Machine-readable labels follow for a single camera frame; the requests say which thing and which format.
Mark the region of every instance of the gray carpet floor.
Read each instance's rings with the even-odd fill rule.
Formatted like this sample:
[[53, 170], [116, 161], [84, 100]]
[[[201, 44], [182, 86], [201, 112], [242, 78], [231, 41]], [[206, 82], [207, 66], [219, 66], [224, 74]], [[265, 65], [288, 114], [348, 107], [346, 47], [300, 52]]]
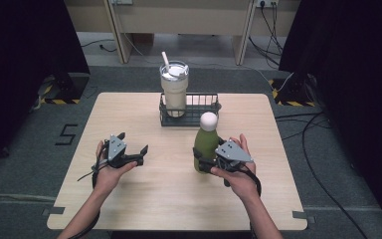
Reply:
[[[9, 156], [0, 158], [0, 238], [55, 238], [59, 234], [47, 228], [45, 212], [58, 196], [99, 93], [162, 91], [157, 67], [91, 67], [91, 71], [79, 104], [41, 105], [29, 114], [8, 145]], [[287, 75], [276, 71], [263, 73], [268, 79]], [[252, 70], [192, 68], [188, 92], [266, 94], [276, 117], [322, 110], [319, 106], [276, 105], [267, 81]], [[308, 167], [301, 132], [310, 118], [278, 119], [290, 168], [309, 219], [306, 230], [283, 231], [283, 235], [285, 238], [362, 238], [354, 223], [315, 180], [315, 173], [368, 238], [382, 238], [382, 211], [364, 179], [352, 168], [350, 156], [327, 115], [317, 118], [317, 124], [305, 133], [306, 153], [313, 171]], [[66, 124], [76, 125], [66, 131], [75, 135], [74, 140], [70, 145], [56, 145], [69, 141], [60, 137]], [[95, 230], [89, 238], [110, 238], [110, 232]]]

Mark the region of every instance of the yellow black hazard tape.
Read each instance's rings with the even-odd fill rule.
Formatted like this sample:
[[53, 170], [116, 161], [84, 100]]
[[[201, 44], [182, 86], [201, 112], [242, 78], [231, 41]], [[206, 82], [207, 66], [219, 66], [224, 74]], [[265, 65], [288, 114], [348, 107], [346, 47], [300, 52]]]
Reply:
[[59, 100], [59, 99], [42, 99], [42, 104], [55, 104], [55, 105], [66, 105], [66, 104], [78, 104], [80, 100]]
[[58, 94], [52, 92], [54, 90], [53, 85], [50, 84], [46, 87], [42, 99], [40, 101], [41, 104], [54, 104], [54, 105], [67, 105], [67, 104], [78, 104], [80, 99], [70, 99], [68, 96], [64, 96], [63, 98], [59, 98]]
[[311, 96], [308, 91], [293, 94], [282, 89], [278, 92], [278, 90], [282, 87], [283, 83], [283, 80], [269, 80], [269, 84], [273, 89], [272, 94], [276, 104], [280, 106], [292, 107], [314, 107], [314, 102], [311, 100]]

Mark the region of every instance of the black curtain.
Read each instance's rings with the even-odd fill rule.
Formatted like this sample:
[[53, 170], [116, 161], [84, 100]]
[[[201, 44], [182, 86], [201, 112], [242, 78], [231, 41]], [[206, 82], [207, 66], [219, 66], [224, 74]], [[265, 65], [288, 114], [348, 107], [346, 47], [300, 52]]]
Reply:
[[90, 71], [64, 1], [0, 0], [0, 150], [45, 78], [68, 84], [68, 73]]
[[301, 0], [280, 69], [311, 73], [382, 208], [382, 2]]

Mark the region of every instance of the power outlet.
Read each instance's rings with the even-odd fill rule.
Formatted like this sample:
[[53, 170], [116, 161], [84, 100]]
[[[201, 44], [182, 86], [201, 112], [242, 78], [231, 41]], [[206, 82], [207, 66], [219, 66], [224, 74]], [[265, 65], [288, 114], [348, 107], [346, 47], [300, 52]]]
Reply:
[[276, 6], [278, 6], [279, 4], [279, 0], [257, 0], [256, 7], [260, 7], [262, 1], [265, 2], [265, 8], [272, 8], [274, 3], [276, 4]]

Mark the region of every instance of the human hand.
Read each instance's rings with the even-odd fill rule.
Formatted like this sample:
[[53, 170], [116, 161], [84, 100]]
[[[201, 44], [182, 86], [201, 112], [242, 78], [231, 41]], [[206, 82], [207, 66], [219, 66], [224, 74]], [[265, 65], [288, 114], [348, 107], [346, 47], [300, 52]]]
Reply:
[[[95, 152], [95, 156], [98, 157], [101, 149], [103, 147], [103, 142], [100, 141]], [[100, 160], [103, 159], [104, 153], [101, 154]], [[137, 166], [137, 162], [130, 162], [121, 168], [113, 168], [111, 166], [103, 167], [97, 175], [97, 182], [95, 184], [95, 190], [102, 193], [110, 194], [114, 188], [116, 188], [120, 177], [132, 170]]]
[[[250, 154], [247, 139], [242, 133], [240, 134], [240, 139], [231, 137], [231, 140], [247, 154]], [[256, 164], [254, 162], [246, 162], [245, 166], [246, 167], [242, 168], [243, 170], [247, 169], [253, 174], [256, 174]], [[246, 200], [253, 196], [259, 197], [256, 183], [247, 174], [239, 171], [229, 172], [219, 167], [212, 167], [211, 173], [226, 179], [231, 184], [232, 190], [241, 198], [241, 200]]]

